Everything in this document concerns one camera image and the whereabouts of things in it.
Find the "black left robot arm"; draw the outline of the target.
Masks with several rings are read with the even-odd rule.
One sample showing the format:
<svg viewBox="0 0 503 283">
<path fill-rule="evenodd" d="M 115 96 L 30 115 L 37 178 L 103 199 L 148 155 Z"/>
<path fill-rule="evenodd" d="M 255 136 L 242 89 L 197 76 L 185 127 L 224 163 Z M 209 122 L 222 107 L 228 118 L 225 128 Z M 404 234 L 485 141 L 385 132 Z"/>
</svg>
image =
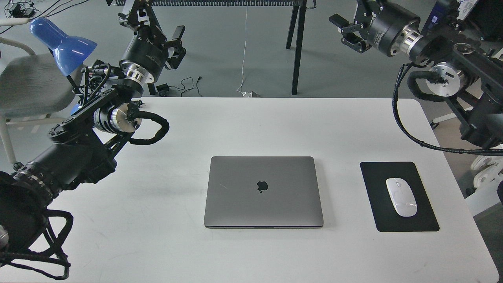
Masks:
<svg viewBox="0 0 503 283">
<path fill-rule="evenodd" d="M 62 245 L 73 225 L 67 211 L 49 204 L 62 191 L 96 184 L 115 172 L 115 156 L 130 143 L 151 145 L 169 131 L 160 115 L 140 110 L 144 85 L 153 88 L 163 69 L 178 68 L 186 54 L 184 26 L 171 39 L 162 31 L 153 6 L 158 0 L 126 0 L 119 23 L 133 31 L 119 66 L 83 62 L 96 43 L 71 37 L 47 18 L 34 19 L 31 33 L 55 56 L 68 76 L 81 67 L 80 108 L 48 132 L 52 146 L 12 174 L 1 172 L 1 265 L 29 269 L 61 281 L 70 263 Z"/>
</svg>

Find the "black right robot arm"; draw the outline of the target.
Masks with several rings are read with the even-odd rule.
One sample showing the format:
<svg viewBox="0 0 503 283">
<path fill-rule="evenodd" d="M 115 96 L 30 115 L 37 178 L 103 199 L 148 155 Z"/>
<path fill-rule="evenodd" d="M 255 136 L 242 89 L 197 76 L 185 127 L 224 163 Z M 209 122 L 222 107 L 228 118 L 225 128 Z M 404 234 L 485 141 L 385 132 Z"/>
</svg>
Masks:
<svg viewBox="0 0 503 283">
<path fill-rule="evenodd" d="M 339 14 L 329 21 L 338 27 L 342 43 L 364 53 L 371 47 L 386 56 L 399 52 L 409 63 L 399 70 L 392 95 L 392 111 L 401 131 L 428 149 L 483 156 L 502 156 L 502 62 L 462 34 L 459 3 L 438 0 L 433 23 L 420 29 L 420 17 L 387 0 L 358 0 L 354 21 Z M 398 115 L 398 90 L 407 86 L 418 99 L 445 102 L 460 121 L 461 139 L 477 150 L 437 147 L 412 136 Z"/>
</svg>

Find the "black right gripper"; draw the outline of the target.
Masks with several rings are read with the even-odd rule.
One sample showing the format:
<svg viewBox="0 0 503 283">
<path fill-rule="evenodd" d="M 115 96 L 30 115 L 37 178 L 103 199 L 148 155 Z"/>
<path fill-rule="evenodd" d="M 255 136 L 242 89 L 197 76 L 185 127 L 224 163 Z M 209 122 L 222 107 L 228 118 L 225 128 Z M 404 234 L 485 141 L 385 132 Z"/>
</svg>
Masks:
<svg viewBox="0 0 503 283">
<path fill-rule="evenodd" d="M 342 35 L 341 42 L 358 53 L 371 47 L 388 57 L 398 52 L 398 39 L 404 27 L 419 28 L 420 17 L 408 9 L 386 0 L 358 0 L 354 23 L 339 14 L 329 17 Z"/>
</svg>

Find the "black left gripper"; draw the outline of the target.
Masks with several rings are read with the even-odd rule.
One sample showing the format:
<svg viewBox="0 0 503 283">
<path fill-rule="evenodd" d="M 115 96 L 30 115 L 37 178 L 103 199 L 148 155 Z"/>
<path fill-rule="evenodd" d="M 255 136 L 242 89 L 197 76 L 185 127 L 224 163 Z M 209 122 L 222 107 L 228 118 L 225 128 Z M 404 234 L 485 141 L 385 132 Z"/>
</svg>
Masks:
<svg viewBox="0 0 503 283">
<path fill-rule="evenodd" d="M 164 68 L 176 69 L 186 49 L 182 37 L 185 25 L 177 26 L 171 40 L 158 27 L 151 0 L 126 0 L 119 23 L 134 36 L 119 62 L 125 76 L 140 84 L 155 83 Z"/>
</svg>

